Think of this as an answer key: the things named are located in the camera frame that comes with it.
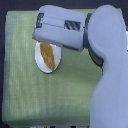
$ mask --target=green towel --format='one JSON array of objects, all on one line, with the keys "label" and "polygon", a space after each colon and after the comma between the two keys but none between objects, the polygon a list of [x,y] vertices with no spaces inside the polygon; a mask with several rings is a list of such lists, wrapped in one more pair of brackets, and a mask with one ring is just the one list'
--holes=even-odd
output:
[{"label": "green towel", "polygon": [[37,13],[7,13],[2,120],[17,127],[89,124],[91,93],[102,71],[88,50],[62,49],[59,67],[51,74],[43,73],[35,62],[32,39]]}]

